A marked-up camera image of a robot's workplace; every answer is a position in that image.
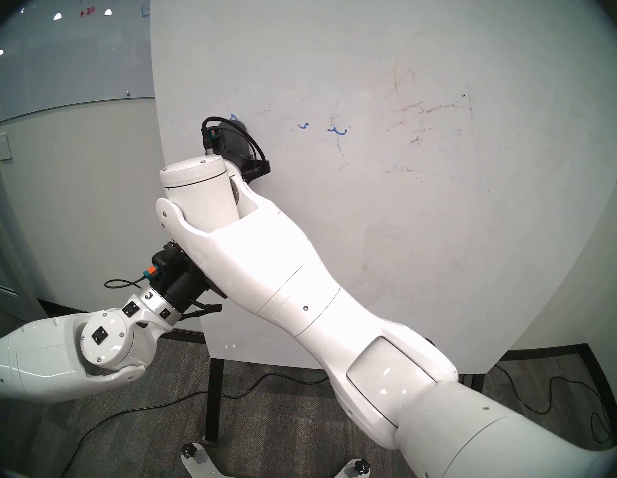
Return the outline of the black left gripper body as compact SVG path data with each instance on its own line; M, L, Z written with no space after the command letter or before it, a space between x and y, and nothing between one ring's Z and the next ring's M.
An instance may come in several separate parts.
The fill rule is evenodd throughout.
M203 304L198 298L212 285L197 267L184 262L165 267L163 298L179 313L178 319L198 318L221 312L221 304Z

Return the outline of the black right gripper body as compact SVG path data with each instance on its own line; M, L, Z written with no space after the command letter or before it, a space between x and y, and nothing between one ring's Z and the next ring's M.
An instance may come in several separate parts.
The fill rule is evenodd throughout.
M240 169L243 181L247 184L270 173L270 161L262 158L247 158L240 155L237 167Z

